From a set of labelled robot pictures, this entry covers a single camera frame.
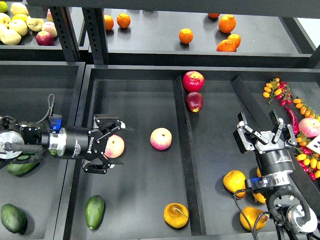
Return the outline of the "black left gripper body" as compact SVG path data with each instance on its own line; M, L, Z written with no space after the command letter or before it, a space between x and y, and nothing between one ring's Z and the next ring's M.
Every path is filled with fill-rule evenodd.
M48 150L61 159L93 161L103 156L109 137L98 128L63 127L49 134Z

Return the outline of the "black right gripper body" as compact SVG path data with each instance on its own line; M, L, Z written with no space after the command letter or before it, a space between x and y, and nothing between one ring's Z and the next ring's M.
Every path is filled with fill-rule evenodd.
M258 139L254 145L261 175L266 177L280 172L291 174L295 170L292 153L288 149L291 146L287 144L282 135L278 142L274 143L276 134L272 131L262 131L260 134L268 140L268 143L264 144Z

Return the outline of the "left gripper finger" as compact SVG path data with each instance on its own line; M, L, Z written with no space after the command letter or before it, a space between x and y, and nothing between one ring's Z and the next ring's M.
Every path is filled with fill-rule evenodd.
M106 114L93 115L92 137L94 143L106 142L112 135L121 130L134 132L134 129L125 124L119 117Z
M87 154L82 160L82 170L84 173L90 174L106 174L108 169L113 168L115 165L123 165L122 160L109 158L104 153L93 152Z

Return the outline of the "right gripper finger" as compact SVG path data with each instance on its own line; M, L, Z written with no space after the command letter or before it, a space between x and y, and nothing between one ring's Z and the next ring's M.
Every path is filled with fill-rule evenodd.
M293 131L293 126L290 123L285 123L278 114L272 110L269 112L269 117L274 125L271 142L281 148L292 148L297 146L296 137Z
M236 125L237 129L233 132L233 137L242 154L255 150L257 142L265 144L265 137L261 133L252 129L247 122L246 116L243 112L238 115L239 123Z

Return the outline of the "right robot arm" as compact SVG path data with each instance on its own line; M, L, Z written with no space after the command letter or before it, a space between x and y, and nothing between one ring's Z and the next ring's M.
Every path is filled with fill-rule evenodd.
M243 112L237 117L235 141L242 154L255 153L261 176L246 179L244 188L236 190L233 198L237 200L239 193L260 193L267 206L267 211L258 214L254 223L248 225L253 239L258 239L257 224L264 215L273 219L279 240L285 238L284 234L291 240L296 240L298 235L310 239L318 227L318 219L303 195L291 184L290 174L295 170L291 148L297 145L292 125L271 111L273 130L259 132L248 125Z

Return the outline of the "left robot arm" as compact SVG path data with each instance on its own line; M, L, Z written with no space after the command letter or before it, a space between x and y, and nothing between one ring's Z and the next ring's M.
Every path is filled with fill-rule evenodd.
M0 167L10 164L40 163L47 153L66 160L80 160L85 173L106 174L120 164L106 152L107 144L126 125L118 117L93 115L92 127L62 126L62 116L54 114L55 95L47 98L48 110L38 122L0 118Z

